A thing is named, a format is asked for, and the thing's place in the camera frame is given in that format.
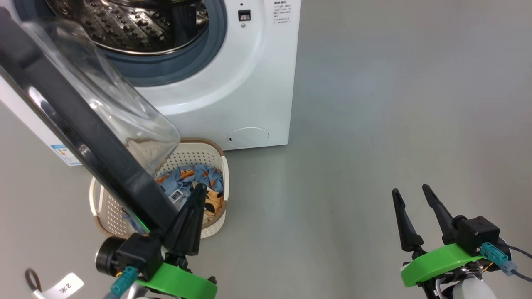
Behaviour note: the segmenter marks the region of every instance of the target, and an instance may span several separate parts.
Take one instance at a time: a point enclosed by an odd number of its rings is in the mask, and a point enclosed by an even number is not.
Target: white plastic basket
[[[229,198],[229,168],[221,148],[207,139],[183,139],[176,151],[159,170],[174,170],[179,166],[206,164],[221,170],[223,177],[223,204],[216,216],[203,224],[201,238],[216,234],[226,219],[227,199]],[[98,229],[107,237],[128,238],[135,232],[127,219],[122,218],[124,211],[105,188],[93,178],[89,188],[90,210]]]

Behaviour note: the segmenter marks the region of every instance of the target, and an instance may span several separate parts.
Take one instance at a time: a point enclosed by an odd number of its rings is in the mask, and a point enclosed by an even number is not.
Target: open washing machine door
[[[177,210],[153,176],[179,144],[174,125],[77,23],[18,25],[0,9],[0,28],[2,77],[129,214],[170,227]]]

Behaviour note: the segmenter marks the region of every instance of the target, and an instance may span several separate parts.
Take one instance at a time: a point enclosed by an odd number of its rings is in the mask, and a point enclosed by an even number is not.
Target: white washing machine
[[[81,24],[182,137],[208,138],[223,150],[288,143],[301,0],[0,0],[0,6],[17,22],[59,16]],[[59,139],[4,79],[0,99],[65,158]]]

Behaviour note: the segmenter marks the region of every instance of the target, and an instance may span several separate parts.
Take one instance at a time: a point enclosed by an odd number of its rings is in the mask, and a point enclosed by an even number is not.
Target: gray floor
[[[532,18],[529,1],[305,0],[288,146],[228,153],[224,228],[191,267],[218,299],[424,298],[402,286],[391,191],[403,193],[426,249],[440,232],[421,185],[453,214],[483,215],[532,250]],[[67,168],[0,107],[0,279],[30,298],[94,270],[104,237],[90,217],[83,168]],[[532,275],[532,262],[515,261]],[[489,273],[499,298],[532,284]]]

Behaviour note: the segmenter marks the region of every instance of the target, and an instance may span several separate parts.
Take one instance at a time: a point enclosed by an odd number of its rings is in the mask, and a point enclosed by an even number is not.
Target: green bracket
[[[186,299],[214,299],[218,287],[205,278],[179,267],[164,263],[150,281],[137,280],[140,285]]]
[[[480,259],[484,257],[471,256],[457,244],[449,244],[413,260],[401,271],[401,277],[404,286],[411,287]]]

